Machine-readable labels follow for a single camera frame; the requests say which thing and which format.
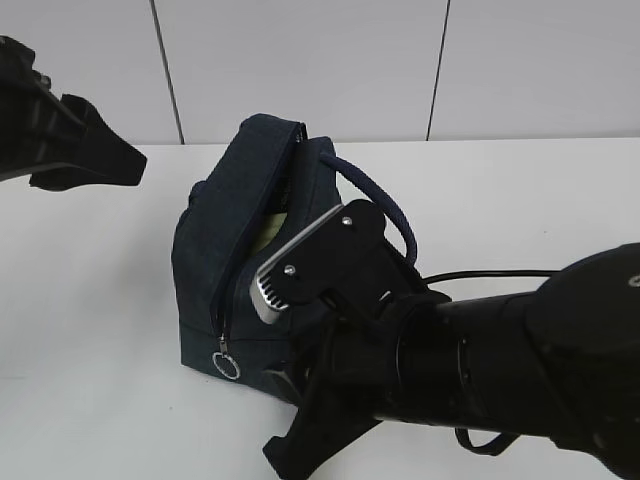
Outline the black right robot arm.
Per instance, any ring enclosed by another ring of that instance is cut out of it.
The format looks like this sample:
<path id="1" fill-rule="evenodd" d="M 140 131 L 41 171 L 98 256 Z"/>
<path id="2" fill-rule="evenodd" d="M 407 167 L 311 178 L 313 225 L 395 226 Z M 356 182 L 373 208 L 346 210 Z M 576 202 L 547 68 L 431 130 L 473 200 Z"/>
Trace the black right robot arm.
<path id="1" fill-rule="evenodd" d="M 450 427 L 496 456 L 522 436 L 639 475 L 639 247 L 606 250 L 537 290 L 451 302 L 401 298 L 375 322 L 330 320 L 304 363 L 288 432 L 264 446 L 306 479 L 384 421 Z"/>

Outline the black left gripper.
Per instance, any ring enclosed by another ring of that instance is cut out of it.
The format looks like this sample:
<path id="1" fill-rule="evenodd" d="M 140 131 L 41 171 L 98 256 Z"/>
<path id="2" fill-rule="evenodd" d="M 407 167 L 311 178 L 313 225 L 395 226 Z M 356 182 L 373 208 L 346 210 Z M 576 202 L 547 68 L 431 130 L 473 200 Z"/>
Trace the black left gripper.
<path id="1" fill-rule="evenodd" d="M 61 97 L 62 106 L 82 125 L 62 119 L 51 135 L 47 123 L 56 116 L 57 100 L 51 79 L 34 63 L 32 49 L 1 37 L 1 179 L 29 175 L 29 184 L 45 191 L 139 185 L 146 156 L 120 138 L 86 99 Z"/>

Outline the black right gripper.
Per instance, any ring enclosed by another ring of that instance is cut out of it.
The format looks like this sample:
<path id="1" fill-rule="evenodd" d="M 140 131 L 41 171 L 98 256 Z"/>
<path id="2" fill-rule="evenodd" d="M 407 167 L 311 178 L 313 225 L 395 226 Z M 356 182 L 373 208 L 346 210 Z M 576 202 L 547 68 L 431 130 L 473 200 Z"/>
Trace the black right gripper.
<path id="1" fill-rule="evenodd" d="M 384 421 L 450 423 L 450 375 L 442 354 L 448 295 L 426 289 L 388 296 L 372 322 L 331 320 L 304 360 L 309 379 L 285 436 L 263 454 L 281 479 L 308 479 Z"/>

